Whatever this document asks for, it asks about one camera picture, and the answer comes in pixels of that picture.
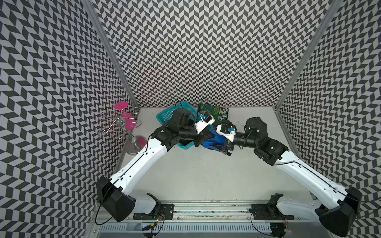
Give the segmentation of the blue baseball cap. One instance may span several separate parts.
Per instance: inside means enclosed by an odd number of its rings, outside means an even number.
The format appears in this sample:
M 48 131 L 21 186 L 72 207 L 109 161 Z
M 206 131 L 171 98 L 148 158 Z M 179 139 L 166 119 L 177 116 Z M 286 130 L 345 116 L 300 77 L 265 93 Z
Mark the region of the blue baseball cap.
M 216 129 L 212 130 L 211 133 L 214 137 L 204 141 L 201 145 L 206 149 L 224 153 L 226 151 L 226 138 L 218 134 Z

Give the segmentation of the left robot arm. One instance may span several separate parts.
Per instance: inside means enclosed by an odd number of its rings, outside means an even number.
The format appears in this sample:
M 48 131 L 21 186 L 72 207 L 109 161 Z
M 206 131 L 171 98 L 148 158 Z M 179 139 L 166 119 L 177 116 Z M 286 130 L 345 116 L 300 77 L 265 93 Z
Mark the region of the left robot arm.
M 172 118 L 157 128 L 148 138 L 147 144 L 136 156 L 110 178 L 102 176 L 96 185 L 100 205 L 117 222 L 130 214 L 157 217 L 161 201 L 150 193 L 143 196 L 133 194 L 134 187 L 149 168 L 181 140 L 191 140 L 199 146 L 215 135 L 208 126 L 215 122 L 211 112 L 205 111 L 199 121 L 189 125 L 190 111 L 177 108 Z

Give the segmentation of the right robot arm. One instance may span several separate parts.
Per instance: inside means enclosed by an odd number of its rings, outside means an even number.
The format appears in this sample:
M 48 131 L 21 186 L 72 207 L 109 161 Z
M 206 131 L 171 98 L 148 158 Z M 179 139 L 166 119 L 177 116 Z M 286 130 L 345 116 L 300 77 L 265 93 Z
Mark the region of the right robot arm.
M 224 136 L 231 147 L 252 148 L 265 163 L 293 177 L 320 202 L 319 206 L 314 206 L 312 202 L 289 199 L 277 203 L 279 211 L 294 211 L 295 215 L 318 219 L 332 234 L 348 235 L 360 211 L 363 197 L 360 190 L 352 186 L 346 188 L 307 165 L 283 143 L 270 138 L 267 124 L 259 117 L 247 119 L 245 132 L 238 132 L 235 125 L 225 121 L 217 126 L 217 133 Z

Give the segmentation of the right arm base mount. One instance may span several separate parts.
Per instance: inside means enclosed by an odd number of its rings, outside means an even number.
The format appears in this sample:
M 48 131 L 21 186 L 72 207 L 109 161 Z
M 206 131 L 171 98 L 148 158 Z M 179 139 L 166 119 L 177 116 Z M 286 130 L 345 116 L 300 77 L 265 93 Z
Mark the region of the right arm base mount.
M 294 220 L 293 215 L 284 215 L 278 208 L 277 202 L 283 196 L 276 193 L 271 196 L 267 203 L 252 204 L 249 212 L 254 216 L 255 220 Z

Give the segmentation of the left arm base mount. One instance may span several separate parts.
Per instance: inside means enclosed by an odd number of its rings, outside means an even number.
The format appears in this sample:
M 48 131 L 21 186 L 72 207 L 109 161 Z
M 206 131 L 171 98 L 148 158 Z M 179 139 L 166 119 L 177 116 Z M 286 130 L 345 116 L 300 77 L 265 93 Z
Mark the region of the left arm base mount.
M 175 205 L 163 203 L 151 193 L 136 198 L 136 204 L 132 211 L 134 220 L 153 220 L 164 215 L 165 220 L 172 220 Z

